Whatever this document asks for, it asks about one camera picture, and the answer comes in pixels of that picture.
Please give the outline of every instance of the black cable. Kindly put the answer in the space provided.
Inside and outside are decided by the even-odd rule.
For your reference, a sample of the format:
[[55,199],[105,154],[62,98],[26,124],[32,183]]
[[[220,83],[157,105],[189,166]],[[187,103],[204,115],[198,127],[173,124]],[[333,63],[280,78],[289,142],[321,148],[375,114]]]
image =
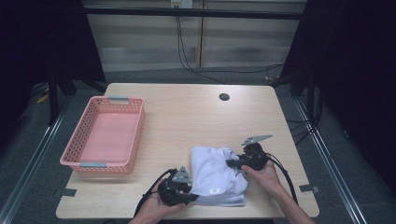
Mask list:
[[309,130],[303,130],[302,132],[296,133],[296,134],[292,135],[291,137],[292,137],[292,138],[295,138],[295,137],[297,137],[297,136],[299,136],[299,135],[307,134],[307,133],[312,133],[312,132],[311,132],[311,129],[309,129]]
[[[199,74],[199,73],[197,73],[196,71],[194,71],[194,70],[191,68],[191,66],[190,66],[190,64],[189,64],[189,61],[187,60],[186,52],[184,51],[183,38],[182,38],[182,34],[181,34],[180,17],[177,16],[177,17],[176,17],[176,20],[177,20],[177,51],[178,51],[178,58],[179,58],[179,60],[180,60],[181,65],[182,65],[186,70],[188,70],[188,71],[190,71],[190,72],[193,72],[193,73],[194,73],[195,75],[197,75],[197,76],[209,78],[209,79],[214,80],[214,81],[216,81],[216,82],[218,82],[218,83],[220,83],[220,84],[225,84],[224,82],[222,82],[222,81],[220,81],[220,80],[218,80],[218,79],[215,79],[215,78],[213,78],[213,77],[208,77],[208,76],[204,76],[204,75],[202,75],[202,74]],[[186,65],[187,65],[188,67],[186,67],[186,65],[183,63],[183,60],[181,59],[180,44],[181,44],[181,49],[182,49],[182,52],[183,52],[183,55],[184,55],[184,59],[185,59]]]
[[286,119],[286,121],[290,122],[290,123],[304,123],[304,122],[308,122],[307,119],[303,119],[303,120]]
[[[319,121],[320,121],[320,117],[321,117],[321,114],[322,114],[322,111],[323,111],[323,96],[322,96],[322,94],[320,92],[319,96],[318,96],[318,105],[317,105],[317,108],[316,108],[316,115],[314,117],[314,120],[311,120],[312,128],[308,127],[307,131],[304,131],[304,132],[301,132],[301,133],[297,133],[297,134],[294,134],[292,136],[294,138],[294,137],[304,133],[303,137],[301,137],[297,142],[294,143],[295,146],[299,145],[310,133],[312,133],[314,130],[317,129]],[[287,120],[287,121],[288,122],[299,122],[299,121],[295,121],[295,120]]]
[[221,73],[261,73],[261,72],[267,72],[270,71],[274,68],[277,68],[279,66],[283,65],[283,63],[275,63],[266,66],[264,69],[261,70],[256,70],[256,71],[232,71],[232,70],[205,70],[205,71],[197,71],[198,73],[216,73],[216,72],[221,72]]
[[303,126],[303,125],[304,125],[303,123],[300,123],[299,125],[297,125],[297,126],[291,128],[291,129],[290,129],[290,132],[292,132],[292,131],[294,131],[294,130],[300,128],[300,127]]
[[[213,78],[213,77],[204,76],[204,75],[202,75],[202,73],[240,73],[240,74],[254,74],[254,73],[266,72],[266,73],[267,73],[267,76],[269,77],[268,71],[270,71],[270,70],[272,70],[272,69],[274,69],[274,68],[277,68],[277,67],[279,67],[279,66],[284,65],[283,63],[271,64],[271,65],[266,66],[264,69],[255,70],[255,71],[232,71],[232,70],[205,70],[205,71],[197,71],[197,70],[193,69],[193,68],[190,66],[190,64],[189,64],[189,62],[188,62],[188,60],[187,60],[186,52],[185,52],[185,50],[184,50],[183,37],[182,37],[182,34],[181,34],[181,24],[180,24],[180,17],[179,17],[179,16],[177,16],[177,51],[178,51],[178,58],[179,58],[179,60],[180,60],[180,63],[181,63],[181,65],[182,65],[186,70],[188,70],[188,71],[190,71],[190,72],[193,72],[193,73],[194,73],[195,75],[197,75],[197,76],[206,77],[206,78],[212,79],[212,80],[214,80],[214,81],[217,81],[218,83],[221,83],[221,84],[224,84],[224,82],[222,82],[222,81],[220,81],[220,80],[218,80],[218,79],[215,79],[215,78]],[[181,58],[181,53],[180,53],[180,52],[183,53],[184,61],[185,61],[185,63],[186,63],[187,66],[183,63],[183,60],[182,60],[182,58]]]
[[279,167],[279,169],[282,171],[283,175],[286,177],[286,181],[288,181],[288,184],[289,184],[291,197],[298,204],[296,191],[294,189],[293,183],[291,182],[291,179],[290,179],[290,176],[288,174],[288,171],[285,168],[283,168],[282,164],[279,162],[279,160],[276,157],[274,157],[274,158],[276,158],[275,160],[272,157],[274,157],[274,156],[273,155],[271,155],[270,157],[267,156],[268,160],[270,160],[274,164],[276,164],[277,167]]
[[151,185],[151,187],[148,189],[148,191],[145,194],[143,194],[142,199],[139,201],[136,209],[134,210],[134,217],[140,211],[140,208],[142,207],[143,203],[145,203],[146,199],[153,193],[152,190],[158,184],[158,182],[160,182],[165,175],[172,174],[174,172],[177,172],[177,169],[169,169],[169,170],[165,171],[163,174],[161,174],[160,177],[158,177],[158,179],[154,182],[154,184]]
[[288,76],[281,76],[276,82],[271,83],[270,86],[272,86],[274,89],[284,83],[288,83],[291,82],[295,77],[299,76],[303,71],[305,70],[305,68],[299,68],[293,72],[291,72],[290,75]]

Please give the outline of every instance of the wooden table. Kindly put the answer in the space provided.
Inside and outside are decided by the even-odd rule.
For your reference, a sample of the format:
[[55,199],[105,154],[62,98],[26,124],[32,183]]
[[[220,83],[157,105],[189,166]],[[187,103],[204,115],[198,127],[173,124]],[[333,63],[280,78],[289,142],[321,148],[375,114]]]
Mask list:
[[[227,93],[230,99],[220,100],[222,93]],[[262,134],[273,135],[261,145],[264,151],[278,157],[289,171],[300,206],[309,216],[318,215],[313,193],[299,190],[299,186],[309,183],[273,88],[114,83],[108,86],[106,95],[128,95],[145,100],[146,117],[134,169],[129,175],[110,176],[73,172],[66,188],[77,192],[74,197],[62,197],[56,211],[59,218],[131,218],[142,194],[160,174],[181,166],[191,172],[192,147],[230,147],[241,154],[241,143],[247,137]],[[278,174],[289,190],[279,170]],[[167,218],[283,217],[277,203],[256,181],[250,176],[246,179],[249,185],[245,206],[190,203],[188,208]]]

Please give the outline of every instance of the white cloth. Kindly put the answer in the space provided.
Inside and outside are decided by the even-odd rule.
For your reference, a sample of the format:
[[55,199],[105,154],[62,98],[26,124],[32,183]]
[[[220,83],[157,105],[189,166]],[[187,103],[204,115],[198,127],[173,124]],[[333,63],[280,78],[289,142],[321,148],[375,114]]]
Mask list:
[[191,149],[192,188],[199,195],[195,203],[214,206],[245,205],[248,182],[241,171],[226,160],[239,160],[227,147],[193,147]]

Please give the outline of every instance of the gray floor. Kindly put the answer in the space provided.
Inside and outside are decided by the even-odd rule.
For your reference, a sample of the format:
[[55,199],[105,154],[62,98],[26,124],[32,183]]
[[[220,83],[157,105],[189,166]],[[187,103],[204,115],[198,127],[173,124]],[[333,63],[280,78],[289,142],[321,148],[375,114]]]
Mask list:
[[[273,81],[266,77],[279,75],[280,67],[270,72],[230,73],[222,70],[256,71],[260,67],[219,68],[210,69],[218,72],[207,72],[201,75],[213,77],[225,84],[266,85]],[[111,82],[142,82],[142,83],[201,83],[219,84],[216,80],[198,76],[185,69],[167,69],[135,72],[106,73],[107,83]],[[104,220],[60,220],[55,215],[59,198],[52,194],[56,189],[65,187],[71,170],[60,165],[59,159],[89,98],[102,93],[81,83],[76,83],[78,92],[70,100],[59,130],[50,141],[44,160],[39,164],[29,189],[23,195],[18,210],[13,214],[12,223],[103,223]],[[9,203],[9,195],[13,193],[20,176],[25,172],[26,165],[34,155],[49,121],[48,100],[41,105],[35,103],[41,92],[32,95],[32,100],[25,111],[14,137],[10,139],[7,150],[0,158],[0,204]],[[290,96],[289,86],[276,88],[276,94],[287,120],[301,120],[301,115]],[[60,96],[61,105],[67,97]],[[304,125],[289,122],[291,134],[297,142],[306,132]],[[368,223],[396,223],[396,202],[376,172],[367,164],[359,153],[355,143],[346,139],[343,126],[336,116],[324,104],[318,130],[322,135],[332,158],[346,181],[352,195],[356,198],[361,211]],[[339,190],[334,185],[318,150],[308,135],[298,146],[305,171],[310,183],[320,189],[316,199],[320,214],[315,217],[318,223],[353,223]],[[127,220],[115,220],[126,223]],[[164,223],[181,223],[167,221]],[[262,223],[262,220],[224,221],[224,223]],[[287,223],[283,218],[275,223]]]

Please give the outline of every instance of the human arm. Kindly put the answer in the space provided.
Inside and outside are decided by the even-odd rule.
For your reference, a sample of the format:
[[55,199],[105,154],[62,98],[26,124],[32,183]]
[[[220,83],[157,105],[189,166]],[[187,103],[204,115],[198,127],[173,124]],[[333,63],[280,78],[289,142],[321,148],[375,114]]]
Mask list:
[[174,206],[168,206],[163,203],[157,192],[160,183],[161,181],[154,187],[152,190],[153,193],[148,196],[140,211],[129,224],[155,224],[160,222],[164,217],[174,214],[186,206],[184,203]]
[[289,193],[282,186],[272,161],[268,161],[260,171],[255,171],[246,165],[242,166],[242,170],[248,175],[253,176],[260,186],[262,186],[262,188],[279,203],[279,206],[289,223],[315,223],[315,221],[306,214],[306,212],[291,198]]

